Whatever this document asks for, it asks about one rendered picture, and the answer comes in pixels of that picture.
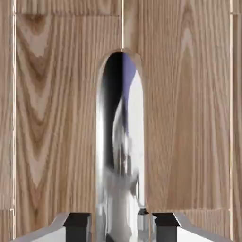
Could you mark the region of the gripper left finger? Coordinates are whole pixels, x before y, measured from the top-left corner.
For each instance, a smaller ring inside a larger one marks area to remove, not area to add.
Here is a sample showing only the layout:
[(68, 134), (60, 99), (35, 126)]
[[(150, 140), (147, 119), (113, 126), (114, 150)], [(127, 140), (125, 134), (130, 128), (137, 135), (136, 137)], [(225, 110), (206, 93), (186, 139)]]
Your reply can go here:
[(91, 214), (59, 213), (50, 226), (10, 242), (91, 242)]

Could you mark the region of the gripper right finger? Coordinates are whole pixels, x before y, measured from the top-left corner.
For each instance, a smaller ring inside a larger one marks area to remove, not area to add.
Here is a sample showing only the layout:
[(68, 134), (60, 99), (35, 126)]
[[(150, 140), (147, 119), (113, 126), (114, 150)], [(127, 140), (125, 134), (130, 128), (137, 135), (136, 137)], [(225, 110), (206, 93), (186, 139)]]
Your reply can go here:
[(192, 225), (181, 212), (152, 214), (152, 242), (232, 242)]

